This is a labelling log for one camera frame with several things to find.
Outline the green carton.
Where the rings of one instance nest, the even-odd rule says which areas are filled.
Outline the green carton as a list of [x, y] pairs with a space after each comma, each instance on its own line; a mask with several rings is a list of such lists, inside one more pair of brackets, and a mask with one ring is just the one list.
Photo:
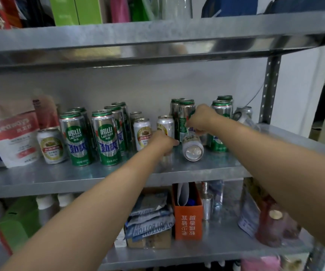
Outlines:
[[34, 196], [18, 198], [0, 218], [0, 242], [9, 256], [41, 228]]

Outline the cluster of tall green cans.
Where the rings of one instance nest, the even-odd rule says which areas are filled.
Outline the cluster of tall green cans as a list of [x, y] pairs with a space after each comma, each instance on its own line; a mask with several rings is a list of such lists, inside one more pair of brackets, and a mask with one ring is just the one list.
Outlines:
[[117, 165], [128, 151], [124, 112], [119, 104], [93, 111], [91, 118], [84, 108], [70, 109], [60, 114], [60, 126], [76, 167], [91, 164], [95, 154], [102, 165]]

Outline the orange box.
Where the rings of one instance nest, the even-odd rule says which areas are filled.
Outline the orange box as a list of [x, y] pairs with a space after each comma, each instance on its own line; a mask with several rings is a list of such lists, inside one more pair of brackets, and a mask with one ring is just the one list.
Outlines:
[[174, 238], [177, 241], [200, 241], [202, 239], [203, 206], [195, 182], [189, 182], [189, 192], [183, 194], [183, 184], [172, 186], [172, 205], [175, 225]]

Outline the short silver can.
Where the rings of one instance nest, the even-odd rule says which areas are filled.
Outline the short silver can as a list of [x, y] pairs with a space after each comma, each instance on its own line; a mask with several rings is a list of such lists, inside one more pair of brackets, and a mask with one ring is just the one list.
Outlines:
[[135, 119], [143, 118], [142, 112], [131, 112], [129, 113], [129, 121], [130, 121], [130, 128], [133, 131], [134, 130], [134, 122]]
[[254, 123], [252, 120], [253, 109], [251, 106], [237, 107], [232, 119], [245, 125]]

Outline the dark red jar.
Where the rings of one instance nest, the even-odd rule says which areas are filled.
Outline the dark red jar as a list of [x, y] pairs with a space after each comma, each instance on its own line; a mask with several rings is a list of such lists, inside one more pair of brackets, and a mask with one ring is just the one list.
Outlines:
[[301, 225], [284, 210], [272, 196], [263, 198], [255, 238], [269, 247], [280, 247], [284, 240], [296, 240]]

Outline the white paper sheet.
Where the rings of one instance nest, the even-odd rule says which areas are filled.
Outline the white paper sheet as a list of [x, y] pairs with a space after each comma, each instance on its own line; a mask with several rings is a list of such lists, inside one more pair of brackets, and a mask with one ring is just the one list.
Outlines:
[[189, 183], [178, 183], [177, 184], [177, 193], [176, 193], [176, 204], [178, 206], [186, 206], [189, 200]]

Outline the person's left forearm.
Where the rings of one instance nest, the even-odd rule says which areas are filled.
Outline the person's left forearm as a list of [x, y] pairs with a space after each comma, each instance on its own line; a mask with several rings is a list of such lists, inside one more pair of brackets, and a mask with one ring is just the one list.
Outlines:
[[53, 217], [0, 271], [97, 271], [165, 150], [148, 145]]

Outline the person's left hand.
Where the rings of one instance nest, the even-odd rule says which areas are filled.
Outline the person's left hand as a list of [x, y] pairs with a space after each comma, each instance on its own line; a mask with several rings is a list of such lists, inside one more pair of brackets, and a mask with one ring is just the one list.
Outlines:
[[163, 131], [154, 131], [149, 139], [148, 146], [154, 150], [157, 150], [162, 156], [165, 156], [165, 138], [171, 138], [167, 136]]

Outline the silver metal bottle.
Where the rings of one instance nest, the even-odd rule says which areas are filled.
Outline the silver metal bottle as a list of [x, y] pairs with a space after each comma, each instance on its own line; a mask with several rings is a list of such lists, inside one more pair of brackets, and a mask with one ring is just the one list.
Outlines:
[[213, 209], [213, 195], [209, 191], [207, 182], [201, 182], [201, 203], [203, 206], [202, 220], [210, 220]]

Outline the clear plastic bottle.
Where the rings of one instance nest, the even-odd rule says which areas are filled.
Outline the clear plastic bottle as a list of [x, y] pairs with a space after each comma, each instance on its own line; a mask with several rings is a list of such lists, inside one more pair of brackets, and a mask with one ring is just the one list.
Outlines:
[[223, 201], [224, 201], [224, 181], [223, 180], [214, 180], [209, 181], [208, 190], [213, 196], [213, 210], [218, 213], [222, 210]]

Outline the pink package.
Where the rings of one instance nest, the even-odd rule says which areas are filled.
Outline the pink package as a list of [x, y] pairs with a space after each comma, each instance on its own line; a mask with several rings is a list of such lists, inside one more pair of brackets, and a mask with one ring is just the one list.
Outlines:
[[128, 0], [110, 0], [112, 23], [131, 22]]

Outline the short white beer can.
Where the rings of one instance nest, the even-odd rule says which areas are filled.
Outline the short white beer can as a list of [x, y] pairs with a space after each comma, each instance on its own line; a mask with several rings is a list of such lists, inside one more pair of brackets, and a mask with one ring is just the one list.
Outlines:
[[37, 140], [43, 158], [49, 165], [60, 164], [67, 160], [67, 152], [61, 131], [58, 127], [50, 127], [37, 132]]
[[136, 118], [134, 120], [134, 138], [137, 151], [145, 148], [152, 136], [151, 123], [149, 118]]
[[175, 125], [172, 115], [161, 115], [157, 120], [157, 130], [163, 131], [167, 136], [175, 138]]
[[204, 146], [202, 145], [200, 137], [194, 131], [189, 131], [182, 139], [182, 153], [183, 156], [195, 162], [200, 160], [204, 154]]

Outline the clear glass jar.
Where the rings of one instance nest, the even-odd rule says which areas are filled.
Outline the clear glass jar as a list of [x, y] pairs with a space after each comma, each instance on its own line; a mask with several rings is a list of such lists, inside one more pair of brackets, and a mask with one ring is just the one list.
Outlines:
[[192, 0], [159, 0], [162, 20], [192, 19]]

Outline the white capped bottle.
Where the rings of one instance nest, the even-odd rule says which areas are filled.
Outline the white capped bottle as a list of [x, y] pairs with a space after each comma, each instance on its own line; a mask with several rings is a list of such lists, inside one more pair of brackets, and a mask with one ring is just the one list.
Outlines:
[[62, 210], [74, 201], [75, 196], [73, 193], [59, 193], [57, 194], [57, 199], [59, 208]]
[[36, 196], [36, 202], [39, 223], [43, 227], [59, 212], [59, 206], [51, 194]]

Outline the grey metal shelving rack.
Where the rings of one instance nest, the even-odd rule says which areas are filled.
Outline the grey metal shelving rack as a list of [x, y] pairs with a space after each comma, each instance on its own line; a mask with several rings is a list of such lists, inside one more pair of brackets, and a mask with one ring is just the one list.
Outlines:
[[[268, 57], [260, 107], [262, 130], [325, 153], [325, 145], [271, 121], [283, 54], [325, 46], [325, 11], [242, 17], [63, 26], [0, 31], [0, 72], [107, 68]], [[236, 222], [205, 224], [198, 241], [170, 249], [112, 249], [98, 271], [236, 260], [310, 252], [310, 241], [272, 248], [243, 233]]]

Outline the red box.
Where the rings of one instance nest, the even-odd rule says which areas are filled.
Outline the red box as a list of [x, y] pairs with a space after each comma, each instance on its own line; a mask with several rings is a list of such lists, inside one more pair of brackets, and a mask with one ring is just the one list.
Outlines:
[[0, 0], [0, 30], [23, 28], [15, 0]]

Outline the blue grey pouch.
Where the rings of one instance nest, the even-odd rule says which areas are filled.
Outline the blue grey pouch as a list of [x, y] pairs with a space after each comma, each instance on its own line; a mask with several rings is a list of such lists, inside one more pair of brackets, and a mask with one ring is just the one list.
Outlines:
[[238, 226], [252, 238], [255, 237], [258, 230], [263, 199], [267, 195], [266, 190], [255, 178], [246, 177], [243, 179]]

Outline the dark blue bag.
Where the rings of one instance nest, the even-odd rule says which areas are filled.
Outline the dark blue bag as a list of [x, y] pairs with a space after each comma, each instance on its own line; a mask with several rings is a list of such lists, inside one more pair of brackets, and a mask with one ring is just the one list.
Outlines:
[[325, 11], [325, 0], [272, 0], [264, 14]]

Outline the person's right forearm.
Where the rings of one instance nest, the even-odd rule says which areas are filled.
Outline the person's right forearm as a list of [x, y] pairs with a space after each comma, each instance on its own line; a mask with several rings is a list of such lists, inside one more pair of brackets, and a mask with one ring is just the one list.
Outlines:
[[268, 193], [325, 246], [325, 155], [220, 116], [207, 131], [217, 135]]

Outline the red and white pouch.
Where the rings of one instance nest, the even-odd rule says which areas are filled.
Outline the red and white pouch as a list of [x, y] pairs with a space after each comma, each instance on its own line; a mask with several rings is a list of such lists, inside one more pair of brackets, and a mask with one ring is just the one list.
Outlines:
[[6, 168], [25, 166], [41, 157], [38, 131], [35, 111], [0, 120], [0, 157]]

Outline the pink item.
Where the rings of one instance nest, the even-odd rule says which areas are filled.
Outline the pink item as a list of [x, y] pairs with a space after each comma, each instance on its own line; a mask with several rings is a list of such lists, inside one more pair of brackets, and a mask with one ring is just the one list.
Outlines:
[[281, 260], [279, 256], [242, 259], [241, 271], [281, 271]]

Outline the tall green beer can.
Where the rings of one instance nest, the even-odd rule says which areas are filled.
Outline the tall green beer can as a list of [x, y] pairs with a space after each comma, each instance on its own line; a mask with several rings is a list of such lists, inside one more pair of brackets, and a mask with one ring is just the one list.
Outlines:
[[169, 115], [173, 117], [174, 122], [178, 125], [178, 117], [179, 117], [179, 103], [181, 100], [185, 98], [172, 98], [170, 102], [170, 112]]
[[195, 113], [195, 101], [193, 99], [183, 99], [178, 103], [178, 124], [179, 141], [182, 142], [184, 136], [193, 131], [193, 127], [186, 127], [186, 122]]
[[[233, 98], [230, 96], [219, 97], [212, 102], [211, 107], [217, 114], [231, 118], [233, 113]], [[216, 153], [228, 152], [226, 145], [217, 136], [211, 134], [207, 134], [207, 146], [211, 151]]]

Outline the person's right hand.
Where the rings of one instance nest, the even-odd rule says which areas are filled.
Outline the person's right hand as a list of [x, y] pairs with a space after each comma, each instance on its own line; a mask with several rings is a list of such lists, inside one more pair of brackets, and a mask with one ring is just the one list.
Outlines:
[[222, 136], [224, 118], [211, 107], [206, 104], [200, 104], [196, 107], [195, 113], [191, 117], [196, 120], [197, 128], [203, 130], [204, 134]]

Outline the brown cardboard box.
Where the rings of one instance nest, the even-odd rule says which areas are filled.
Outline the brown cardboard box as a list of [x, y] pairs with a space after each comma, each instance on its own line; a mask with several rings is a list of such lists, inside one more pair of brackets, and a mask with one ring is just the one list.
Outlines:
[[170, 249], [172, 244], [172, 229], [145, 237], [133, 242], [131, 238], [126, 240], [128, 248], [131, 249]]

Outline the green box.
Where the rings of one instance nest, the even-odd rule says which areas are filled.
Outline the green box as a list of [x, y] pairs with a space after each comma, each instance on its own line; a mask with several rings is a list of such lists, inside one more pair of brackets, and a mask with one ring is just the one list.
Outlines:
[[49, 0], [56, 26], [108, 22], [104, 0]]

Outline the green package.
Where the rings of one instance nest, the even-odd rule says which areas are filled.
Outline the green package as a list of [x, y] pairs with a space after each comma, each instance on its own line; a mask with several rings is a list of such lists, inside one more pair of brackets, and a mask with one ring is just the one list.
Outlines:
[[132, 22], [160, 20], [159, 0], [132, 0], [129, 8]]

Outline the blue box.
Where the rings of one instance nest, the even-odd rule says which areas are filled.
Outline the blue box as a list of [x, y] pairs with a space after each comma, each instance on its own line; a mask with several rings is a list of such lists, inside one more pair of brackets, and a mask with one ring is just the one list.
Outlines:
[[201, 18], [256, 15], [258, 0], [206, 0]]

